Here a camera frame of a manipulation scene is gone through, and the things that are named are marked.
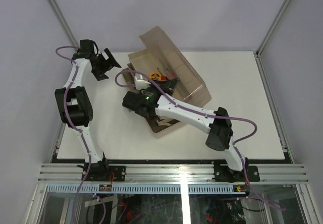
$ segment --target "perforated metal strip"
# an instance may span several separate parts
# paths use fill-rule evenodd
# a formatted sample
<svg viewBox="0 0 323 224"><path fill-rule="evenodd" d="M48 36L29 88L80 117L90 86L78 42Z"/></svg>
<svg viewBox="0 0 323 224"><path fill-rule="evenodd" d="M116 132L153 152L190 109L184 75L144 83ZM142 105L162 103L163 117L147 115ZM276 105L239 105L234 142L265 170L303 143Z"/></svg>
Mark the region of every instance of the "perforated metal strip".
<svg viewBox="0 0 323 224"><path fill-rule="evenodd" d="M78 184L48 184L49 192L76 193ZM190 194L232 194L233 185L208 184L208 185L188 185ZM114 184L112 188L105 187L104 184L84 184L80 193L113 193L113 194L180 194L179 184L172 185L148 185L148 184Z"/></svg>

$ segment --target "brown box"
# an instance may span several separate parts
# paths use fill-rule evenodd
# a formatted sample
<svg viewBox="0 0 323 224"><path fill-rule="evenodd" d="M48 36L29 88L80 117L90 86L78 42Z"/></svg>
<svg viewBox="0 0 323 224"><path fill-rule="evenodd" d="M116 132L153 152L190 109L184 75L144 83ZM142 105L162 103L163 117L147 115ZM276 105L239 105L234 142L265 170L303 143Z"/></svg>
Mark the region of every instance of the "brown box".
<svg viewBox="0 0 323 224"><path fill-rule="evenodd" d="M173 94L175 99L198 107L205 106L211 100L205 82L160 27L156 26L139 37L147 49L128 55L129 69L147 75L160 71L169 79L179 78L180 81ZM133 76L124 75L128 84L134 83ZM178 126L174 127L175 125L183 125L169 118L148 121L148 123L155 133L164 132L167 128L169 128L167 132L170 132L178 128Z"/></svg>

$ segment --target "white wall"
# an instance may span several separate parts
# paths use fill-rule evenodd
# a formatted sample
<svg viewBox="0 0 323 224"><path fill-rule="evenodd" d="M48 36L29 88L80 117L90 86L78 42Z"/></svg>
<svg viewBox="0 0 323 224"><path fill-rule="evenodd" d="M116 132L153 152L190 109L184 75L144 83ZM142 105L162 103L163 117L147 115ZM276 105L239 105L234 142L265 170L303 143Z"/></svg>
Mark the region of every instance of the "white wall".
<svg viewBox="0 0 323 224"><path fill-rule="evenodd" d="M262 56L292 153L323 210L323 0L293 0Z"/></svg>
<svg viewBox="0 0 323 224"><path fill-rule="evenodd" d="M183 50L256 50L284 0L57 0L76 39L143 48L159 25Z"/></svg>
<svg viewBox="0 0 323 224"><path fill-rule="evenodd" d="M68 45L46 0L0 0L0 223L21 224L59 124Z"/></svg>

